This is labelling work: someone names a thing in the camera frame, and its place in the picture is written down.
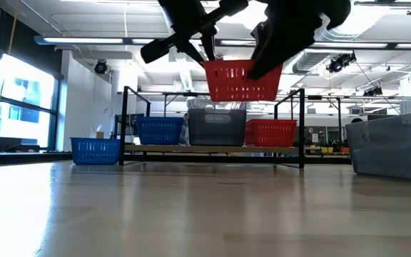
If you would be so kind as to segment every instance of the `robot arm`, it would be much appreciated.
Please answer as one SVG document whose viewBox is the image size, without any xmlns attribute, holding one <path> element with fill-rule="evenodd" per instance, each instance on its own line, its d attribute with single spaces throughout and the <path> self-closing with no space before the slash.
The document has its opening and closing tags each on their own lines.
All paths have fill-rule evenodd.
<svg viewBox="0 0 411 257">
<path fill-rule="evenodd" d="M 350 0 L 259 0 L 268 4 L 267 21 L 252 31 L 256 48 L 252 59 L 255 66 L 250 79 L 259 79 L 290 57 L 313 44 L 316 28 L 322 26 L 321 14 L 331 22 L 328 29 L 341 25 L 350 14 Z M 155 61 L 176 46 L 198 63 L 204 61 L 189 39 L 201 33 L 201 41 L 209 60 L 215 60 L 215 24 L 224 16 L 232 16 L 248 6 L 248 0 L 221 0 L 220 7 L 206 14 L 199 0 L 158 0 L 171 23 L 174 34 L 156 39 L 141 49 L 146 63 Z"/>
</svg>

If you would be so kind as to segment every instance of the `wooden shelf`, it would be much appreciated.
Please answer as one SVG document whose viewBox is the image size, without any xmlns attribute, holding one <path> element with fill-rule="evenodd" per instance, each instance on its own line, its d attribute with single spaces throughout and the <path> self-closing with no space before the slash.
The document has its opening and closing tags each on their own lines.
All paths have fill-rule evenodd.
<svg viewBox="0 0 411 257">
<path fill-rule="evenodd" d="M 298 153 L 294 147 L 257 146 L 135 146 L 125 145 L 125 151 L 178 152 L 178 153 Z"/>
</svg>

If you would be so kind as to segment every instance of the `red plastic basket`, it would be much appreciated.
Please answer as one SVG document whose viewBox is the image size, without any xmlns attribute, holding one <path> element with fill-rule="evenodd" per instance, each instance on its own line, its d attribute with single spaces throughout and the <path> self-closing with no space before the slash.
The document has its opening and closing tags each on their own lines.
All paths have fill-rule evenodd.
<svg viewBox="0 0 411 257">
<path fill-rule="evenodd" d="M 291 147 L 296 133 L 293 120 L 253 119 L 245 126 L 245 144 L 247 146 Z"/>
<path fill-rule="evenodd" d="M 212 101 L 274 101 L 282 66 L 261 79 L 247 79 L 252 60 L 204 61 L 208 89 Z"/>
</svg>

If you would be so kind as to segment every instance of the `blue basket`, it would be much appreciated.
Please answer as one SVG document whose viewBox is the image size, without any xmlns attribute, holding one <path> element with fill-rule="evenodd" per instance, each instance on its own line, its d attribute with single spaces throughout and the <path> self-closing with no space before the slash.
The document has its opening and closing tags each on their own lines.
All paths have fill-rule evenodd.
<svg viewBox="0 0 411 257">
<path fill-rule="evenodd" d="M 137 117 L 137 130 L 143 145 L 178 145 L 183 118 Z"/>
<path fill-rule="evenodd" d="M 103 138 L 71 138 L 72 159 L 77 165 L 111 165 L 120 156 L 120 141 Z"/>
</svg>

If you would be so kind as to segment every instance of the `floor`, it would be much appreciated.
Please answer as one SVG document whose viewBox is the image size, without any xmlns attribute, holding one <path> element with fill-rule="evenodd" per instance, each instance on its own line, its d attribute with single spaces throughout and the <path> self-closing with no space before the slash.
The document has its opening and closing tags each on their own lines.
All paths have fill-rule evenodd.
<svg viewBox="0 0 411 257">
<path fill-rule="evenodd" d="M 411 181 L 350 166 L 0 167 L 0 256 L 411 256 Z"/>
</svg>

